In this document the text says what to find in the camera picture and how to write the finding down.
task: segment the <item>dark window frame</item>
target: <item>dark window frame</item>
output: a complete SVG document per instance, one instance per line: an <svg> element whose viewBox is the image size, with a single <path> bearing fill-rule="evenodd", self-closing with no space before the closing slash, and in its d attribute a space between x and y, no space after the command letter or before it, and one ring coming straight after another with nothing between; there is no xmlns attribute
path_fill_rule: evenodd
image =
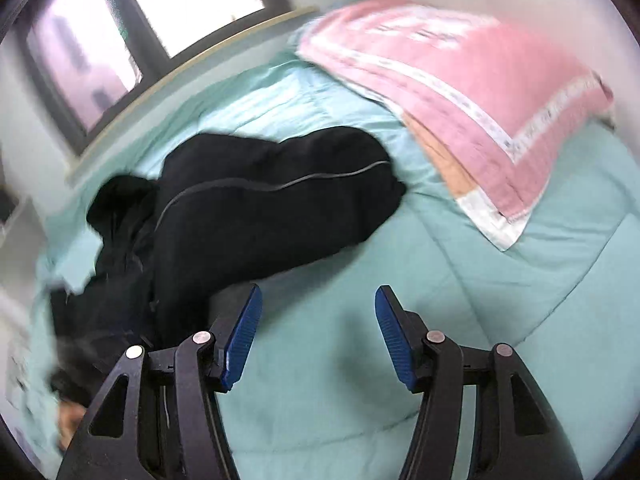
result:
<svg viewBox="0 0 640 480"><path fill-rule="evenodd" d="M262 0L263 9L213 31L175 56L169 57L136 0L108 1L108 4L115 7L112 14L118 17L116 24L126 30L125 44L142 73L142 80L105 111L96 125L87 131L49 75L38 52L38 45L29 44L28 36L31 26L50 1L29 0L15 21L15 29L20 42L20 51L36 91L60 132L77 155L81 155L117 115L169 72L213 45L291 10L289 0Z"/></svg>

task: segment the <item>teal comforter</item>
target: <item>teal comforter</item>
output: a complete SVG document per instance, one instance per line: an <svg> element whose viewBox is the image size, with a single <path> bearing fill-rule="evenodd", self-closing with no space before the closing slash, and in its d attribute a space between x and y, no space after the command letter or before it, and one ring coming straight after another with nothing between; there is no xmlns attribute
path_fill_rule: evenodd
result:
<svg viewBox="0 0 640 480"><path fill-rule="evenodd" d="M282 140L338 124L376 136L408 193L366 243L260 282L264 315L244 375L220 396L243 480L398 477L420 399L396 378L376 323L373 297L384 283L459 344L514 345L592 478L640 410L640 171L599 124L567 142L523 236L501 253L388 110L285 52L194 96L100 168L50 222L56 274L82 286L99 240L78 229L115 171L155 176L167 153L202 130ZM34 320L31 407L50 365L45 307ZM472 394L456 478L466 478ZM39 402L41 412L53 409ZM32 417L30 428L32 441L41 437L36 451L55 464L52 413Z"/></svg>

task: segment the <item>metal pin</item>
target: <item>metal pin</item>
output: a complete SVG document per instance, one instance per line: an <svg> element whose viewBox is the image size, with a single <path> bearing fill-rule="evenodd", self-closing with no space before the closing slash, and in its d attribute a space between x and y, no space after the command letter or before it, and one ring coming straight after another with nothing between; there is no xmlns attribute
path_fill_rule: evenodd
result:
<svg viewBox="0 0 640 480"><path fill-rule="evenodd" d="M211 339L211 334L209 332L206 331L202 331L202 332L196 332L193 335L193 342L201 345L203 343L206 343L209 339Z"/></svg>
<svg viewBox="0 0 640 480"><path fill-rule="evenodd" d="M431 343L442 343L446 339L440 330L429 330L427 332L427 341Z"/></svg>
<svg viewBox="0 0 640 480"><path fill-rule="evenodd" d="M505 343L500 343L495 351L498 352L502 357L511 357L513 355L513 348Z"/></svg>
<svg viewBox="0 0 640 480"><path fill-rule="evenodd" d="M135 346L130 346L129 348L127 348L127 351L125 353L125 355L129 358L129 359L137 359L138 357L140 357L143 353L145 352L145 349L142 348L142 346L140 345L135 345Z"/></svg>

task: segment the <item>blue rubber pad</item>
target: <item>blue rubber pad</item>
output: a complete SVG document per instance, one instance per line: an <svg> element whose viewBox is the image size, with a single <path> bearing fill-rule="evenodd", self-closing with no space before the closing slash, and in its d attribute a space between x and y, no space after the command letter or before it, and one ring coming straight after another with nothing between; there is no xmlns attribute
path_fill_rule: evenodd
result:
<svg viewBox="0 0 640 480"><path fill-rule="evenodd" d="M262 292L256 286L240 315L238 324L226 347L225 371L222 374L222 385L230 390L240 380L255 331L262 315Z"/></svg>
<svg viewBox="0 0 640 480"><path fill-rule="evenodd" d="M413 390L417 378L412 364L411 347L382 288L376 291L376 317L398 379L409 390Z"/></svg>

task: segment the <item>wooden trim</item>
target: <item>wooden trim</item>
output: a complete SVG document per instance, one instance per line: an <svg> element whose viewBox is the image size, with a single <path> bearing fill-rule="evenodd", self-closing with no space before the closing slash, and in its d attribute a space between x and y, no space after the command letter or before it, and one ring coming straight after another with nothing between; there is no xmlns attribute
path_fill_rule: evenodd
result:
<svg viewBox="0 0 640 480"><path fill-rule="evenodd" d="M235 43L239 40L243 40L256 32L260 32L267 28L273 27L279 23L288 22L300 16L305 16L306 14L311 14L313 12L317 12L318 8L311 7L303 7L301 9L292 10L291 12L286 12L285 14L281 14L276 16L275 18L271 18L270 20L266 20L258 25L254 25L253 27L246 28L242 32L238 32L237 34L227 38L226 40L221 41L207 50L201 52L197 56L192 57L187 62L183 63L179 67L175 68L171 72L169 72L166 76L156 82L154 85L149 87L146 91L140 94L129 106L127 106L123 111L121 111L111 123L109 123L101 132L95 137L94 141L84 150L80 157L76 158L75 163L72 164L72 167L68 170L66 174L66 182L68 184L74 184L78 180L78 174L82 173L84 167L88 164L91 159L95 158L95 155L101 148L104 146L108 146L108 143L111 142L111 137L113 136L114 131L122 124L122 121L129 115L131 115L136 108L138 108L141 104L144 104L149 98L151 98L156 92L162 89L165 85L170 83L173 79L175 79L179 74L184 72L185 70L190 69L191 67L197 65L201 61L207 59L207 57L215 54L216 52L223 50Z"/></svg>

